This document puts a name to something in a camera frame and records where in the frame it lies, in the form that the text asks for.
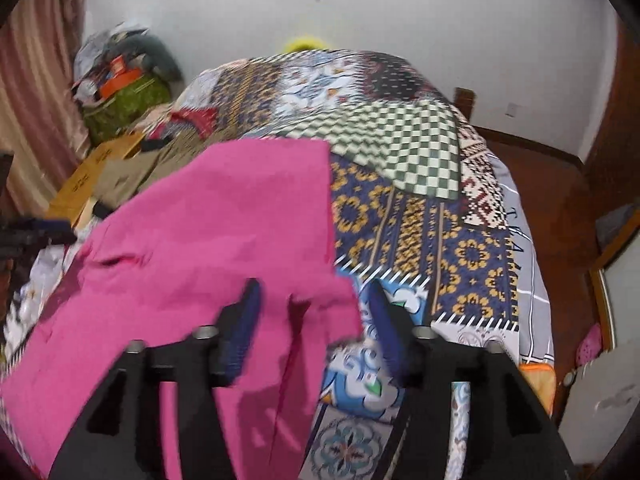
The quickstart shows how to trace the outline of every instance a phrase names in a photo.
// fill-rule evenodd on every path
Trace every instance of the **pink curtain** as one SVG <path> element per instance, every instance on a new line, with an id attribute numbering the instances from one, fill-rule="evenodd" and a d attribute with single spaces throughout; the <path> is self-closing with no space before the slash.
<path id="1" fill-rule="evenodd" d="M 14 152 L 1 208 L 40 215 L 89 146 L 70 94 L 84 0 L 20 0 L 0 28 L 0 150 Z"/>

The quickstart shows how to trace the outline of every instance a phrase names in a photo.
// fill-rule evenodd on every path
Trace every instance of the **green and white checkered patch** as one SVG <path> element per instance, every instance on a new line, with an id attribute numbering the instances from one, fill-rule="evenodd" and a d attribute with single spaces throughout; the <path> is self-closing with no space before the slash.
<path id="1" fill-rule="evenodd" d="M 399 189 L 458 198 L 456 122 L 437 101 L 343 105 L 277 126 L 270 134 L 324 139 L 332 152 L 375 169 Z"/>

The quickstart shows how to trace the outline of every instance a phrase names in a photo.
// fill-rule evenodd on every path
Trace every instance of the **wall outlet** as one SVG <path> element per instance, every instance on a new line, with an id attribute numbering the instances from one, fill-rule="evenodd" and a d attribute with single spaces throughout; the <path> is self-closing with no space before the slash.
<path id="1" fill-rule="evenodd" d="M 509 117 L 515 117 L 516 113 L 518 113 L 518 105 L 516 103 L 509 103 L 507 105 L 507 111 L 504 114 Z"/>

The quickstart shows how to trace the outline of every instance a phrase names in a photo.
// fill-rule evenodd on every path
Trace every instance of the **pink garment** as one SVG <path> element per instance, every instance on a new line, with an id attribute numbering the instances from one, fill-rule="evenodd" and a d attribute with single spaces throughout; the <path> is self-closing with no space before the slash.
<path id="1" fill-rule="evenodd" d="M 329 186 L 324 142 L 235 140 L 211 146 L 98 226 L 0 387 L 35 465 L 49 473 L 130 340 L 180 340 L 237 301 L 254 276 L 264 295 L 257 335 L 243 375 L 217 388 L 216 400 L 239 480 L 297 478 L 326 346 L 362 330 L 350 282 L 334 275 Z M 174 480 L 171 386 L 162 392 L 162 439 Z"/>

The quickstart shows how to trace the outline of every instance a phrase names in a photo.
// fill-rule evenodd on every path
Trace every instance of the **patchwork quilt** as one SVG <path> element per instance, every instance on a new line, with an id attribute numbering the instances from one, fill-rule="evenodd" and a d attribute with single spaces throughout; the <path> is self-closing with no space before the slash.
<path id="1" fill-rule="evenodd" d="M 218 128 L 238 137 L 332 147 L 335 269 L 358 293 L 363 340 L 328 359 L 300 480 L 392 477 L 407 417 L 369 312 L 374 278 L 416 325 L 465 328 L 463 344 L 515 337 L 521 361 L 553 363 L 548 298 L 509 171 L 406 60 L 349 50 L 242 59 L 203 72 L 175 106 L 216 107 Z M 452 386 L 447 480 L 462 476 L 471 394 Z M 0 400 L 0 424 L 28 460 L 9 418 Z"/>

